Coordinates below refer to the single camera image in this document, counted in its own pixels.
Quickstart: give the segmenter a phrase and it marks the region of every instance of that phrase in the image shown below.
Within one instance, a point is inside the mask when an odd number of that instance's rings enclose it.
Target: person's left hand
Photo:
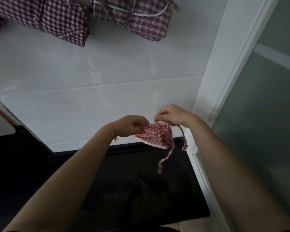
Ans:
[[[144,131],[138,126],[139,124],[149,124],[149,121],[144,116],[128,115],[110,123],[115,131],[116,137],[128,137],[133,134],[143,134]]]

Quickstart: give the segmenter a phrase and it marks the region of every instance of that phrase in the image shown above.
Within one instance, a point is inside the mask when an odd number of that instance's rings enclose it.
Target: person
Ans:
[[[197,115],[176,105],[162,108],[155,120],[189,128],[204,160],[219,203],[236,231],[290,230],[290,219],[251,171]],[[125,116],[103,126],[65,162],[3,230],[54,232],[67,230],[80,209],[99,165],[115,137],[142,134],[143,116]]]

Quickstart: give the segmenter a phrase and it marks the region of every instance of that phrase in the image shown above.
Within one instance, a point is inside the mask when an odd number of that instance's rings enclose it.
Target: door frame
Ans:
[[[211,127],[279,0],[228,0],[192,112]],[[233,231],[206,177],[192,133],[187,153],[217,231]]]

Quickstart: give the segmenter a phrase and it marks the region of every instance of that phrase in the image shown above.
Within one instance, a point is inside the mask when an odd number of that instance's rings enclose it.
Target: forearm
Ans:
[[[216,196],[238,231],[290,229],[290,220],[255,175],[198,116],[190,128]]]
[[[62,231],[72,222],[114,138],[102,127],[25,204],[4,231]]]

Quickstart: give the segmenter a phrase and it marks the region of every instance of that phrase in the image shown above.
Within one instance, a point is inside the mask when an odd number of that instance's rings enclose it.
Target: orange string bracelet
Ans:
[[[106,125],[110,126],[114,130],[114,135],[116,135],[116,132],[115,132],[115,129],[113,128],[113,126],[111,124],[106,124]]]

